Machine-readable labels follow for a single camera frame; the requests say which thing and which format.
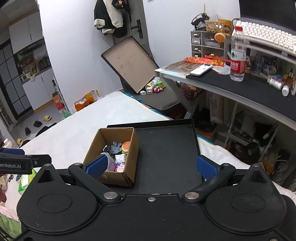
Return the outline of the hamburger plush toy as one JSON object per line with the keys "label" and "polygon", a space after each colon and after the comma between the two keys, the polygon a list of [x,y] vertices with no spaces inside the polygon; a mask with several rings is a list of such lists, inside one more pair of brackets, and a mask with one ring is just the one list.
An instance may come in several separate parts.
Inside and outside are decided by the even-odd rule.
{"label": "hamburger plush toy", "polygon": [[127,154],[130,149],[130,141],[126,141],[121,145],[121,151],[124,154]]}

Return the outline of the green tissue pack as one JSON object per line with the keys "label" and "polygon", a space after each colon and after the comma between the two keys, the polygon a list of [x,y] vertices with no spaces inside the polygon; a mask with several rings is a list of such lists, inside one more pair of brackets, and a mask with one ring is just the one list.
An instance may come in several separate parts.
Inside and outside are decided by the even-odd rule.
{"label": "green tissue pack", "polygon": [[36,173],[37,172],[35,171],[35,169],[33,169],[31,174],[22,174],[16,177],[16,182],[18,183],[18,193],[20,195],[23,195],[31,181],[36,176]]}

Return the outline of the white soft bundle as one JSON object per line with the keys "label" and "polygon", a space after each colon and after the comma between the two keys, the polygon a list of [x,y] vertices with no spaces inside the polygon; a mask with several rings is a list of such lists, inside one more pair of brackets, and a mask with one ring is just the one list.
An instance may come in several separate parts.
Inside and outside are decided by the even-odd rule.
{"label": "white soft bundle", "polygon": [[115,161],[117,164],[126,163],[126,154],[115,155]]}

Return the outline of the hanging black white jacket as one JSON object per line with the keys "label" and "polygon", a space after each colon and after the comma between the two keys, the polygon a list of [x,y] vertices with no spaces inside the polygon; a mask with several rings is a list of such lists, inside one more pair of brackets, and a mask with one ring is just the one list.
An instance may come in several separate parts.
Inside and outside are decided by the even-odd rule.
{"label": "hanging black white jacket", "polygon": [[127,34],[123,11],[131,21],[129,1],[97,0],[94,7],[94,27],[103,35],[112,35],[117,39],[123,38]]}

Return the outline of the grey fluffy plush toy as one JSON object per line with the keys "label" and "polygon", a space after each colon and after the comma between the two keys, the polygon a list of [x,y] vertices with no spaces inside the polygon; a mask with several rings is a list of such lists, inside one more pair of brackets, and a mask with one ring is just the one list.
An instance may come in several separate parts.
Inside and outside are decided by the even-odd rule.
{"label": "grey fluffy plush toy", "polygon": [[115,172],[116,171],[116,162],[114,161],[114,159],[112,158],[112,156],[110,156],[110,154],[106,153],[106,152],[102,152],[102,155],[105,155],[107,157],[107,169],[106,171],[109,172]]}

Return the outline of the white kitchen cabinet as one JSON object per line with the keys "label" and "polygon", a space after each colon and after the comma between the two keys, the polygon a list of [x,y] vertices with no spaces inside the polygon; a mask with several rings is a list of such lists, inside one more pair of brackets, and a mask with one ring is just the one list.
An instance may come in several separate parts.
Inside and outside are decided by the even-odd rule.
{"label": "white kitchen cabinet", "polygon": [[36,110],[44,104],[52,101],[52,94],[55,92],[53,86],[54,72],[52,68],[38,73],[34,80],[26,80],[23,83],[23,89],[31,104],[33,110]]}

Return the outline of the black white stitched cushion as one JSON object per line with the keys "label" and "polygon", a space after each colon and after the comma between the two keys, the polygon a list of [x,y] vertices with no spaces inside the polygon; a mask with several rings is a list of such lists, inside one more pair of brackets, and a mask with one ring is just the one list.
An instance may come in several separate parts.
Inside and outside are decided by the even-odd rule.
{"label": "black white stitched cushion", "polygon": [[106,145],[103,149],[104,152],[108,153],[111,150],[111,145]]}

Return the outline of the purple planet tissue pack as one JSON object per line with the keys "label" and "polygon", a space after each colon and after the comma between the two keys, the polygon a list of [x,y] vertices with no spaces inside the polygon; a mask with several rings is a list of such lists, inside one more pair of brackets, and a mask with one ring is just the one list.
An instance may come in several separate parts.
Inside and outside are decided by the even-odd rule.
{"label": "purple planet tissue pack", "polygon": [[116,163],[116,172],[122,173],[125,171],[125,163]]}

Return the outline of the denim fabric animal toy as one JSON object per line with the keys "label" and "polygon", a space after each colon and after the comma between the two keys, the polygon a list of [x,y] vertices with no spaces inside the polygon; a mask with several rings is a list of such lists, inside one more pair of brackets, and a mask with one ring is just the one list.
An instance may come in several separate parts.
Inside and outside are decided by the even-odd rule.
{"label": "denim fabric animal toy", "polygon": [[122,143],[119,143],[119,142],[113,142],[111,145],[110,145],[110,148],[109,148],[109,151],[108,153],[110,155],[117,155],[118,153],[121,153],[122,151]]}

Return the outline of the red snack package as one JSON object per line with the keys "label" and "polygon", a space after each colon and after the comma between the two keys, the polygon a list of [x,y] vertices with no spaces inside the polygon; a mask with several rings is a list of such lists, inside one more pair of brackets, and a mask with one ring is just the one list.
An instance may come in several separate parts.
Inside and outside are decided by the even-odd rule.
{"label": "red snack package", "polygon": [[202,58],[202,57],[188,57],[184,59],[185,63],[191,64],[209,64],[213,66],[224,66],[225,63],[223,60],[220,59],[209,59],[209,58]]}

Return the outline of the brown cardboard box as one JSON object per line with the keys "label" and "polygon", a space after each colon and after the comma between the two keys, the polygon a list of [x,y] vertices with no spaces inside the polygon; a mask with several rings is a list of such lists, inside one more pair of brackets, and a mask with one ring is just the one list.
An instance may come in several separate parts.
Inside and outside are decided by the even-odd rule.
{"label": "brown cardboard box", "polygon": [[106,145],[113,142],[124,143],[130,141],[130,148],[126,158],[125,171],[122,173],[105,171],[99,181],[104,184],[131,186],[135,179],[139,140],[134,128],[101,128],[97,131],[90,148],[85,156],[84,164],[101,155]]}

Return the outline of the white remote control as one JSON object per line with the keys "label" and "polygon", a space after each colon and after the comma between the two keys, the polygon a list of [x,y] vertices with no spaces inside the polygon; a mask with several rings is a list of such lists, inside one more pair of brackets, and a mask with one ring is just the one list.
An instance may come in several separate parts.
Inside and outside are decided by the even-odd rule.
{"label": "white remote control", "polygon": [[201,76],[204,73],[206,73],[207,71],[211,70],[212,67],[213,67],[213,65],[210,65],[210,64],[202,64],[199,67],[197,67],[196,69],[192,70],[190,72],[190,74],[193,76]]}

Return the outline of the clear water bottle red label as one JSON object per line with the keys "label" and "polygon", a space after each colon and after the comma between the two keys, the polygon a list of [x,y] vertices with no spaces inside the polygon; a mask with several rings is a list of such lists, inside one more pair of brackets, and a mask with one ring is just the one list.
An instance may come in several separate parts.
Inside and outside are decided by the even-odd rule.
{"label": "clear water bottle red label", "polygon": [[230,79],[233,81],[242,82],[244,79],[246,51],[247,47],[243,35],[243,28],[235,26],[231,37],[230,53]]}

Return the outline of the white shelf rack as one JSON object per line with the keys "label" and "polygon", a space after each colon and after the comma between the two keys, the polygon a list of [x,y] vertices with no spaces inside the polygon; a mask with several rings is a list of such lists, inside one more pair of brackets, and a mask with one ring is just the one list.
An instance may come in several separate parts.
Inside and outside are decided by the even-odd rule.
{"label": "white shelf rack", "polygon": [[272,147],[279,123],[236,102],[224,148],[246,164],[260,162]]}

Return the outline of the brown board black frame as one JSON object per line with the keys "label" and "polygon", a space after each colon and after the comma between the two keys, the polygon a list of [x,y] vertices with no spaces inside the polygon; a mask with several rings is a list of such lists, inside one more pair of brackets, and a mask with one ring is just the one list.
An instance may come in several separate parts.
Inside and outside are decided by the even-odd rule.
{"label": "brown board black frame", "polygon": [[132,36],[103,52],[101,57],[137,94],[151,82],[158,69],[149,53]]}

